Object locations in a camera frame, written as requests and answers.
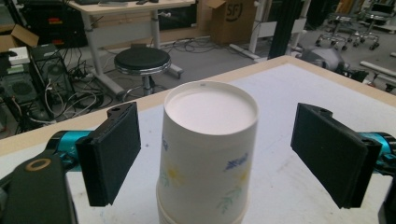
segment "white paper cup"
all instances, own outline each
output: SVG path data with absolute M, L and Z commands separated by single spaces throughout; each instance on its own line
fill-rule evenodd
M 157 203 L 161 223 L 241 223 L 258 107 L 230 84 L 197 81 L 165 98 Z

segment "white desk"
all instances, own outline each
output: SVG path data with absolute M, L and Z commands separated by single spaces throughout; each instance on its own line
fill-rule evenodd
M 210 78 L 249 92 L 260 107 L 258 138 L 243 223 L 377 223 L 391 178 L 373 175 L 361 208 L 338 209 L 290 147 L 297 103 L 318 105 L 357 132 L 396 136 L 396 97 L 284 56 Z M 155 185 L 159 175 L 163 99 L 167 91 L 136 100 L 142 149 L 112 206 L 89 207 L 80 173 L 67 174 L 79 222 L 159 223 Z M 0 176 L 40 152 L 59 130 L 92 129 L 101 110 L 0 141 Z
M 142 39 L 153 36 L 154 47 L 160 47 L 160 28 L 158 22 L 158 9 L 172 7 L 187 7 L 194 4 L 195 0 L 160 0 L 159 3 L 147 2 L 144 5 L 137 5 L 136 2 L 128 2 L 127 7 L 99 7 L 97 5 L 81 6 L 75 2 L 70 2 L 69 6 L 81 12 L 84 22 L 85 34 L 90 47 L 95 76 L 101 80 L 117 98 L 120 99 L 125 90 L 116 82 L 108 78 L 104 72 L 99 59 L 98 49 L 111 44 L 123 43 L 131 40 Z M 140 21 L 134 23 L 124 23 L 110 27 L 93 28 L 91 16 L 103 16 L 111 14 L 134 13 L 150 11 L 151 21 Z

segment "stool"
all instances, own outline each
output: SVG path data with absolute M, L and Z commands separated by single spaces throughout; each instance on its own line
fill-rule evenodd
M 341 50 L 346 50 L 347 49 L 347 39 L 344 37 L 341 37 L 338 34 L 338 30 L 340 29 L 340 26 L 343 22 L 351 21 L 352 17 L 350 17 L 347 14 L 343 14 L 343 13 L 331 13 L 329 15 L 328 20 L 332 21 L 335 24 L 335 27 L 330 34 L 320 35 L 317 42 L 315 43 L 316 46 L 320 47 L 320 42 L 325 39 L 325 40 L 332 41 L 331 45 L 335 49 L 338 49 L 338 46 L 337 46 L 338 43 L 340 43 L 340 42 L 344 43 L 344 46 L 341 48 Z
M 353 47 L 357 47 L 359 43 L 364 43 L 366 39 L 373 40 L 373 45 L 370 46 L 370 50 L 374 50 L 378 48 L 379 36 L 372 33 L 373 27 L 377 21 L 388 21 L 390 20 L 390 14 L 380 11 L 366 11 L 364 12 L 364 18 L 371 20 L 369 27 L 366 31 L 363 32 L 355 32 L 352 35 L 356 35 L 355 42 L 353 42 Z
M 154 93 L 154 88 L 158 87 L 166 90 L 165 87 L 156 85 L 151 76 L 165 72 L 171 65 L 171 57 L 161 49 L 134 47 L 126 49 L 114 58 L 116 68 L 123 74 L 142 77 L 142 85 L 129 89 L 122 97 L 125 102 L 127 95 L 139 88 L 143 89 L 143 94 Z

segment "table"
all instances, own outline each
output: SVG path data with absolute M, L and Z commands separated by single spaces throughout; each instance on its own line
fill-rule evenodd
M 256 63 L 209 80 L 250 93 L 260 109 L 243 223 L 377 223 L 391 178 L 372 176 L 361 208 L 338 209 L 290 147 L 297 103 L 324 107 L 356 132 L 396 136 L 396 97 L 290 56 Z M 137 99 L 142 149 L 112 206 L 89 207 L 81 173 L 67 177 L 80 223 L 159 223 L 155 185 L 159 176 L 163 100 L 168 91 Z M 39 153 L 60 130 L 93 129 L 100 110 L 0 141 L 0 176 Z
M 81 12 L 84 22 L 85 34 L 90 47 L 93 65 L 95 68 L 94 75 L 104 83 L 118 99 L 121 99 L 125 90 L 106 76 L 103 72 L 102 64 L 99 58 L 98 49 L 111 44 L 123 43 L 131 40 L 142 39 L 153 36 L 155 48 L 160 47 L 160 28 L 158 21 L 158 9 L 172 7 L 187 7 L 194 4 L 195 0 L 160 0 L 159 3 L 147 2 L 144 5 L 137 5 L 136 2 L 128 2 L 127 7 L 99 7 L 97 5 L 81 6 L 74 1 L 69 2 L 69 6 Z M 93 28 L 91 16 L 116 15 L 122 13 L 151 12 L 151 21 L 139 21 L 133 23 L 122 23 L 109 27 Z M 174 73 L 180 73 L 181 69 L 171 65 Z

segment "gray floor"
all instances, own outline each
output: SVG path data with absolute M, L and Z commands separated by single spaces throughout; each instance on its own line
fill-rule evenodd
M 327 25 L 323 25 L 315 31 L 307 31 L 306 34 L 303 34 L 300 38 L 300 47 L 306 49 L 315 46 L 315 42 L 318 39 L 318 36 L 320 34 L 323 34 L 327 28 Z M 364 25 L 358 23 L 354 24 L 353 28 L 358 30 L 366 29 Z M 396 71 L 396 58 L 389 56 L 391 52 L 396 51 L 394 45 L 396 35 L 389 34 L 389 31 L 378 29 L 375 29 L 374 32 L 376 32 L 380 36 L 380 46 L 377 49 L 369 50 L 369 46 L 372 43 L 370 42 L 370 40 L 367 40 L 365 43 L 360 44 L 357 48 L 354 48 L 351 44 L 349 44 L 347 50 L 338 51 L 343 60 L 346 63 L 350 64 L 350 68 L 357 70 L 363 69 L 368 71 L 370 73 L 370 75 L 366 78 L 368 81 L 373 80 L 375 73 L 373 70 L 361 66 L 361 61 L 375 63 L 377 65 L 388 68 L 389 70 Z M 248 43 L 240 44 L 238 46 L 243 49 L 247 49 Z M 330 43 L 326 43 L 323 41 L 322 47 L 330 48 L 331 46 Z M 271 38 L 261 39 L 258 43 L 256 54 L 261 57 L 266 57 L 270 48 Z M 163 49 L 170 53 L 173 63 L 181 67 L 184 71 L 180 79 L 171 74 L 164 74 L 154 77 L 157 84 L 163 85 L 168 89 L 174 88 L 186 82 L 200 80 L 206 77 L 212 77 L 214 75 L 254 64 L 253 60 L 239 52 L 236 52 L 230 47 L 221 47 L 213 44 L 212 42 L 210 42 L 208 37 L 163 44 Z M 115 57 L 115 54 L 117 52 L 120 52 L 121 50 L 122 49 L 112 49 L 101 51 L 101 60 L 104 65 L 104 71 L 106 71 L 110 78 L 114 79 L 125 89 L 131 88 L 132 86 L 140 85 L 141 80 L 139 77 L 125 76 L 114 69 L 113 59 Z M 90 69 L 92 68 L 92 61 L 90 59 L 90 53 L 88 48 L 81 48 L 80 50 L 69 50 L 69 53 L 64 59 L 64 62 L 66 65 L 68 65 L 69 68 L 72 68 L 73 66 L 76 66 L 78 58 L 80 58 L 81 62 L 86 60 L 85 70 L 87 71 L 87 73 L 89 73 Z M 101 88 L 106 93 L 105 101 L 100 108 L 112 106 L 120 102 L 114 98 L 114 95 L 112 95 L 111 92 L 109 92 L 106 88 L 101 87 L 101 85 L 95 82 L 95 80 L 90 80 L 89 78 L 85 78 L 84 80 L 84 82 L 75 83 L 76 91 L 90 91 L 90 89 L 94 87 Z M 380 90 L 385 89 L 385 83 L 383 81 L 377 79 L 375 81 L 375 84 Z M 141 95 L 141 93 L 141 90 L 133 92 L 133 94 L 135 95 Z M 127 99 L 132 100 L 134 98 L 134 96 L 130 96 Z M 87 98 L 86 101 L 86 105 L 89 105 L 90 101 L 92 101 L 92 98 Z M 15 132 L 15 120 L 13 122 L 12 117 L 9 117 L 10 119 L 8 119 L 7 132 L 1 132 L 0 139 L 11 136 Z

